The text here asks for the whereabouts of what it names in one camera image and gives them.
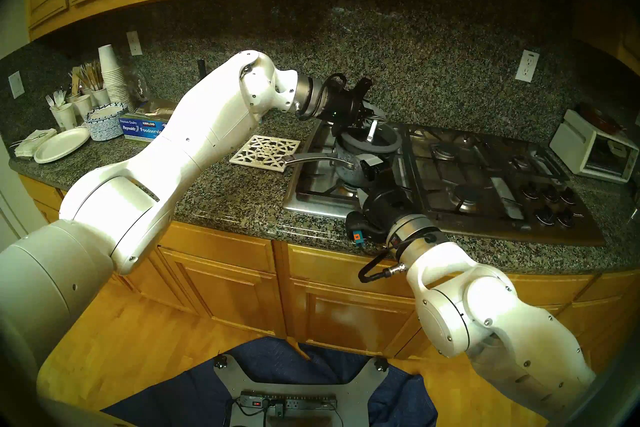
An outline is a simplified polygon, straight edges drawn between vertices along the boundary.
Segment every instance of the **power strip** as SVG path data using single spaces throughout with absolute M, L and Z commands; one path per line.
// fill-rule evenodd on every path
M 269 394 L 267 392 L 244 390 L 238 398 L 243 408 L 275 407 L 277 410 L 337 410 L 338 401 L 335 396 L 294 396 L 290 394 Z

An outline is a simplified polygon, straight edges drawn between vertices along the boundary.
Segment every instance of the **granite backsplash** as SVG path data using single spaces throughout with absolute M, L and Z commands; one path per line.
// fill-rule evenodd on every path
M 0 60 L 5 142 L 54 125 L 44 95 L 72 65 L 113 44 L 155 97 L 179 100 L 215 68 L 252 48 L 283 69 L 322 79 L 367 76 L 390 119 L 549 142 L 566 108 L 604 106 L 634 138 L 640 77 L 571 37 L 570 0 L 171 0 L 77 22 Z M 129 54 L 137 30 L 143 55 Z M 514 79 L 523 49 L 540 53 L 531 84 Z M 20 70 L 26 94 L 7 77 Z

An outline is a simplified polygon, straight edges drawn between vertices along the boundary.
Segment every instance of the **gray pot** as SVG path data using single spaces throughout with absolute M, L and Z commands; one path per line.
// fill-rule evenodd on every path
M 338 166 L 335 168 L 335 173 L 347 184 L 358 188 L 366 188 L 373 183 L 366 179 L 357 155 L 370 153 L 384 160 L 392 157 L 402 144 L 402 138 L 398 131 L 387 124 L 378 126 L 372 143 L 368 142 L 366 138 L 366 129 L 362 129 L 361 132 L 350 129 L 343 132 L 335 140 L 333 148 L 334 154 L 338 158 L 355 165 L 353 169 Z

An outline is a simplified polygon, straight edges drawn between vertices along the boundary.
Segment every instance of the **pot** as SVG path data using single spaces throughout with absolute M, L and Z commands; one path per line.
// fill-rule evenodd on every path
M 358 188 L 372 186 L 373 182 L 365 177 L 357 156 L 369 153 L 385 160 L 393 157 L 402 144 L 398 131 L 387 124 L 378 126 L 371 143 L 367 141 L 367 133 L 367 129 L 346 129 L 336 138 L 333 148 L 338 158 L 354 164 L 353 169 L 336 167 L 335 173 L 347 184 Z
M 346 129 L 335 140 L 333 153 L 294 153 L 285 155 L 282 161 L 285 165 L 304 163 L 318 160 L 331 160 L 335 173 L 344 182 L 357 188 L 369 187 L 373 183 L 367 180 L 358 155 L 371 154 L 382 159 L 392 157 L 400 145 L 402 138 L 398 131 L 387 124 L 377 127 L 372 142 L 367 141 L 368 129 Z

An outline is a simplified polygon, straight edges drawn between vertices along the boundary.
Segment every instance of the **white trivet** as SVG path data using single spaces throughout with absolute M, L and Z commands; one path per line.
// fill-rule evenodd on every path
M 229 162 L 284 172 L 285 165 L 281 158 L 285 155 L 292 155 L 298 149 L 299 144 L 300 141 L 296 140 L 284 140 L 271 136 L 252 136 Z

